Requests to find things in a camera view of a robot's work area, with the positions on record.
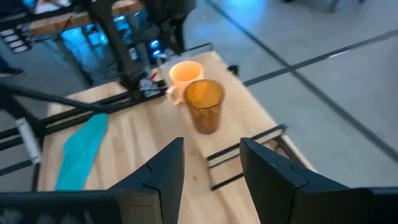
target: translucent cup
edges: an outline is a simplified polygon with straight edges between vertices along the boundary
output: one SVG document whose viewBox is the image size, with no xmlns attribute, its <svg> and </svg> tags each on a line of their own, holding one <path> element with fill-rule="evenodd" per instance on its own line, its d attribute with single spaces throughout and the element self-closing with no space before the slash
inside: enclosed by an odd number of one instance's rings
<svg viewBox="0 0 398 224">
<path fill-rule="evenodd" d="M 224 88 L 214 80 L 199 80 L 186 87 L 184 98 L 196 130 L 202 134 L 215 132 L 220 126 Z"/>
</svg>

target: gray floor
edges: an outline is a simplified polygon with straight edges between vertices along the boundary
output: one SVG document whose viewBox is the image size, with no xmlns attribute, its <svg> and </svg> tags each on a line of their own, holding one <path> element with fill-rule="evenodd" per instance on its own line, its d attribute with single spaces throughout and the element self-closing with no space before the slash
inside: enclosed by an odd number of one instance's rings
<svg viewBox="0 0 398 224">
<path fill-rule="evenodd" d="M 341 0 L 340 10 L 334 14 L 326 12 L 328 1 L 321 0 L 213 2 L 290 64 L 398 28 L 396 0 L 368 0 L 363 5 Z M 243 81 L 283 68 L 202 0 L 187 20 L 185 35 L 188 47 L 212 42 L 228 64 L 241 66 Z M 73 47 L 81 49 L 79 55 L 86 67 L 97 70 L 97 84 L 112 78 L 100 72 L 102 65 L 82 39 L 74 40 Z M 83 90 L 56 51 L 37 45 L 30 52 L 13 55 L 0 45 L 3 56 L 26 71 L 26 76 L 5 81 L 63 96 Z M 365 128 L 398 149 L 397 56 L 398 37 L 391 37 L 298 71 Z M 289 136 L 321 174 L 351 187 L 398 185 L 398 164 L 291 73 L 249 89 L 278 123 L 289 127 Z M 21 100 L 37 116 L 45 116 L 46 103 Z M 1 112 L 0 124 L 0 129 L 11 128 L 13 120 Z M 21 146 L 0 152 L 0 169 L 23 159 L 27 155 Z M 0 177 L 0 191 L 28 190 L 31 175 L 32 169 L 26 168 Z"/>
</svg>

